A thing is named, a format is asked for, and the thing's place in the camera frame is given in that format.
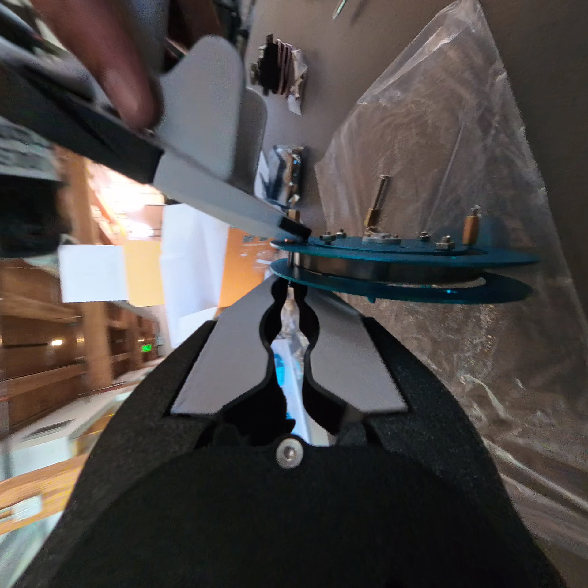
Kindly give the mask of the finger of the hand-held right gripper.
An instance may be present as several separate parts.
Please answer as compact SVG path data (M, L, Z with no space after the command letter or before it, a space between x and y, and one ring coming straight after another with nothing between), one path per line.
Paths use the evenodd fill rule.
M263 97L253 89L246 89L239 112L232 185L247 194L254 194L267 117Z
M257 237L305 241L311 230L232 185L239 112L246 88L237 50L201 38L160 77L164 112L155 129L163 148L153 186L164 195Z

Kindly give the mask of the blue round turntable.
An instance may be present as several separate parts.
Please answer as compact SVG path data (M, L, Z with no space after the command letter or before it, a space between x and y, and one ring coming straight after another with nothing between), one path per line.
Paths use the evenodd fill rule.
M411 303L492 305L518 302L532 288L493 273L533 265L531 254L496 247L467 247L450 235L434 239L428 232L415 239L392 233L350 236L322 233L305 242L274 241L286 254L270 265L288 281L288 252L296 254L292 282L326 292Z

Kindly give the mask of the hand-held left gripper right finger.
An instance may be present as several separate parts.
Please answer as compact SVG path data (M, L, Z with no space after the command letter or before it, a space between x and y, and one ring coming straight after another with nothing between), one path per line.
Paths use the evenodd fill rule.
M333 293L302 285L296 304L309 343L303 405L316 423L338 435L349 423L408 411L361 313Z

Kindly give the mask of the orange box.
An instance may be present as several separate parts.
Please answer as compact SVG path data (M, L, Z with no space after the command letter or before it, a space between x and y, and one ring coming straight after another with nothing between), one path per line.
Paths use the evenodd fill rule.
M231 306L271 275L270 265L279 256L271 241L229 228L218 303L220 308Z

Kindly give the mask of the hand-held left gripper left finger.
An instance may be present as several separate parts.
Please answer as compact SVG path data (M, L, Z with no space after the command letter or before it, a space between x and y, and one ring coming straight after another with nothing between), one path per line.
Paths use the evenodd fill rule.
M288 282L270 277L217 318L171 415L230 424L253 445L267 445L293 430L271 348L282 329L287 296Z

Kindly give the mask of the silvery parts bag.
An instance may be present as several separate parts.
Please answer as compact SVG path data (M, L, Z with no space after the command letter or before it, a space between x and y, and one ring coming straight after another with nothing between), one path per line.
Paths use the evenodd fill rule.
M302 145L275 145L270 150L266 194L282 209L292 208L300 198L305 151Z

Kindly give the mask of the small white box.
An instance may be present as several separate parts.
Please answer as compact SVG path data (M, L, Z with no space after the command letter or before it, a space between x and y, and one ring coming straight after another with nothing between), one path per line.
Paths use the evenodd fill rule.
M61 245L58 268L63 303L129 299L123 246Z

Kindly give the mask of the large white box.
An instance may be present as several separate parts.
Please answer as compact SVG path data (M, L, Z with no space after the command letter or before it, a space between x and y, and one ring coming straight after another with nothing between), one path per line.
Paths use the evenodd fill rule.
M228 224L186 204L164 207L160 272L173 348L215 317L228 235Z

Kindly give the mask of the white instruction sheet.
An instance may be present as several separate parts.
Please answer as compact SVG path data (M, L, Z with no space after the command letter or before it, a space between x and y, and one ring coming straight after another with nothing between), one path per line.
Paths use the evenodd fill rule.
M268 202L276 202L276 178L280 160L275 147L268 153L261 151L254 182L254 194Z

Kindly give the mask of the person's right hand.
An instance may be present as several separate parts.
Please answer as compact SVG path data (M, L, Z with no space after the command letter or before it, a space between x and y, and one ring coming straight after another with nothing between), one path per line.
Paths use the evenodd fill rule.
M158 71L163 41L191 48L223 36L213 1L32 1L61 44L97 81L129 127L152 128L161 117Z

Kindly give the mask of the yellow box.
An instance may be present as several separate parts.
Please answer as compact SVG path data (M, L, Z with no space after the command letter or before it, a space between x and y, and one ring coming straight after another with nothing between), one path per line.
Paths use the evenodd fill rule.
M129 304L136 307L164 305L160 242L128 240L123 246L123 253Z

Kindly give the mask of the clear plastic bag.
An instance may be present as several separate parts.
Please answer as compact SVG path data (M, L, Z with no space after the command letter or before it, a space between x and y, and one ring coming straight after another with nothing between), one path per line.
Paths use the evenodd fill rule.
M587 322L502 58L477 1L441 10L357 100L316 164L328 229L360 233L379 176L380 226L538 255L500 305L380 300L374 316L455 395L524 509L587 518Z

